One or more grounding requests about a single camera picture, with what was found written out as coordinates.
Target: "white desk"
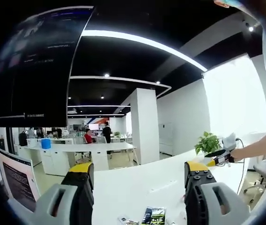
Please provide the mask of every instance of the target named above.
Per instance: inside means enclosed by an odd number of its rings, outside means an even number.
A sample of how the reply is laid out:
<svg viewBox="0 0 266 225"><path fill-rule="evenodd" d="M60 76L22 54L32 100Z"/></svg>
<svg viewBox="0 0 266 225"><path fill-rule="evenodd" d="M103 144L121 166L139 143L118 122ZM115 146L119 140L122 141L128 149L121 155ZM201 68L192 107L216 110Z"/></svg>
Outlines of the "white desk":
<svg viewBox="0 0 266 225"><path fill-rule="evenodd" d="M70 167L74 166L74 152L91 152L94 171L108 170L107 151L133 149L126 142L102 144L52 144L50 149L41 147L22 147L40 152L44 172L51 175L65 176Z"/></svg>
<svg viewBox="0 0 266 225"><path fill-rule="evenodd" d="M191 150L145 165L95 172L92 225L117 224L117 218L123 215L141 222L148 206L166 207L166 219L186 225L187 221L182 218L185 204L181 200L185 194L184 163L202 159L203 155L196 156ZM210 170L216 181L224 182L237 192L248 163L249 159L245 160L244 169L243 164L238 163Z"/></svg>

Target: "white pillar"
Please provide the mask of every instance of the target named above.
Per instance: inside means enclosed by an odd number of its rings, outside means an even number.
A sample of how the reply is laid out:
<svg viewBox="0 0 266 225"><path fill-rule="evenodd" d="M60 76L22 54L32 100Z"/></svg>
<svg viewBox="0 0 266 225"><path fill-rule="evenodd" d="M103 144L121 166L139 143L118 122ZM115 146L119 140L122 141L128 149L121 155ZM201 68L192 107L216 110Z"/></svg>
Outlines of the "white pillar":
<svg viewBox="0 0 266 225"><path fill-rule="evenodd" d="M155 90L137 88L130 95L132 138L140 164L159 160L159 128Z"/></svg>

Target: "floor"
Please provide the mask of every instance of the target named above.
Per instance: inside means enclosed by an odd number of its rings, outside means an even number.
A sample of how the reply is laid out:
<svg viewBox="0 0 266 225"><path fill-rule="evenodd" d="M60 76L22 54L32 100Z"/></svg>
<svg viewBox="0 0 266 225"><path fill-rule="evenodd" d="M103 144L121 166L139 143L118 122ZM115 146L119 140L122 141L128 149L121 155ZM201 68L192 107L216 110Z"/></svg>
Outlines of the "floor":
<svg viewBox="0 0 266 225"><path fill-rule="evenodd" d="M160 160L168 158L170 156L165 154L160 154ZM133 159L133 153L130 153L130 158ZM117 169L122 167L131 167L136 166L137 164L133 161L129 161L129 157L126 152L116 152L112 153L112 158L108 160L109 163L109 169ZM38 188L40 191L40 194L42 195L44 192L46 192L53 184L61 183L64 177L61 176L53 176L53 175L47 175L44 173L42 163L36 165L34 167L34 173L37 180ZM256 198L254 199L254 202L249 204L250 200L253 198L253 196L256 194L257 189L250 189L246 194L243 193L243 191L252 186L256 180L259 180L259 174L256 172L247 172L242 189L240 191L239 196L244 200L246 204L248 204L251 208L251 210L255 207L258 200L261 197L261 194L256 195Z"/></svg>

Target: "black ceiling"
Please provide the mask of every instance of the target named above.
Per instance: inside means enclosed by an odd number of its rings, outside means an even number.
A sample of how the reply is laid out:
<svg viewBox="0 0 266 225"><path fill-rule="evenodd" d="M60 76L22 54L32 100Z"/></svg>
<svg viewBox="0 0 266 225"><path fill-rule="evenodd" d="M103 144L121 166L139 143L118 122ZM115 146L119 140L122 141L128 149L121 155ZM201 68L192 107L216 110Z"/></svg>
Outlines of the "black ceiling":
<svg viewBox="0 0 266 225"><path fill-rule="evenodd" d="M174 49L179 49L215 22L237 12L234 8L218 7L212 0L68 0L62 4L54 3L42 7L40 5L44 4L40 1L15 4L9 1L0 4L0 47L18 22L33 14L65 6L96 6L86 30L129 33ZM211 68L242 53L249 53L251 56L261 54L260 34L260 30L251 36L244 33L236 34L202 52L195 60ZM71 75L102 76L109 73L114 77L155 82L150 74L169 56L169 53L162 50L124 39L82 37ZM185 63L163 77L161 83L171 86L171 91L174 91L200 77L201 71L198 68ZM68 105L119 105L135 88L135 83L71 80L71 100L68 101ZM105 98L100 99L100 95L105 95ZM110 114L115 109L101 110ZM93 114L98 109L79 108L78 111Z"/></svg>

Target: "monitor screen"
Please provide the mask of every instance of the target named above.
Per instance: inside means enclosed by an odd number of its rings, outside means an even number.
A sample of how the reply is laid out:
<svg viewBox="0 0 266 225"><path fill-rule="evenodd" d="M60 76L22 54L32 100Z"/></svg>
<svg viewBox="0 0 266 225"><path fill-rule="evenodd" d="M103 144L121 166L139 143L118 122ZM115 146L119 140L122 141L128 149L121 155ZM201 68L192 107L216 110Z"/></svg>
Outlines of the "monitor screen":
<svg viewBox="0 0 266 225"><path fill-rule="evenodd" d="M27 18L11 32L0 51L0 127L67 125L72 60L92 11L50 10Z"/></svg>
<svg viewBox="0 0 266 225"><path fill-rule="evenodd" d="M89 124L89 129L90 129L90 130L99 130L99 125L98 125L98 123Z"/></svg>
<svg viewBox="0 0 266 225"><path fill-rule="evenodd" d="M32 162L0 150L0 172L9 198L34 212L40 194Z"/></svg>

